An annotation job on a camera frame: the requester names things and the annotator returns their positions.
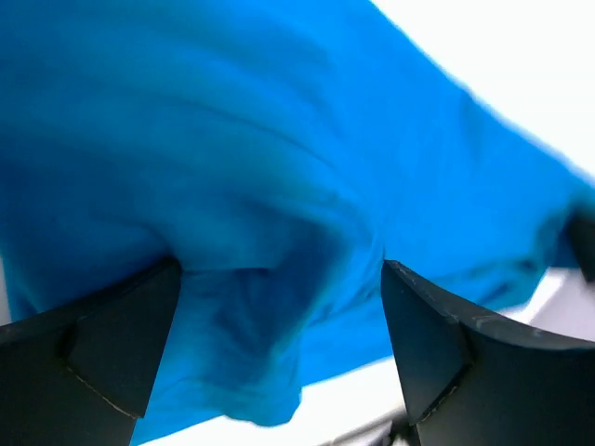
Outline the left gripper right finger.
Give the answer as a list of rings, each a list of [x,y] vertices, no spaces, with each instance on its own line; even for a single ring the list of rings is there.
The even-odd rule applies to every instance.
[[[444,291],[387,262],[381,297],[423,445],[590,445],[594,345]]]

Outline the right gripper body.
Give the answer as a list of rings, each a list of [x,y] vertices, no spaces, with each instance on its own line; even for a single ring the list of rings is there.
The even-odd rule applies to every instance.
[[[569,223],[568,239],[576,262],[586,283],[594,283],[595,273],[595,228],[594,220],[575,216]]]

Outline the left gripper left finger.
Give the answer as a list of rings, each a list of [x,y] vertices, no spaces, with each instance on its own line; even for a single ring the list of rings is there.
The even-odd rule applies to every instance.
[[[2,445],[129,444],[148,407],[179,289],[179,263],[167,258],[2,326]]]

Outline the blue t-shirt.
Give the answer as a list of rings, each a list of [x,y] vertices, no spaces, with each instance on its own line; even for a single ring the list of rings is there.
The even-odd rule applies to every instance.
[[[384,260],[492,310],[594,188],[368,1],[5,1],[1,258],[26,319],[173,256],[135,444],[385,359]]]

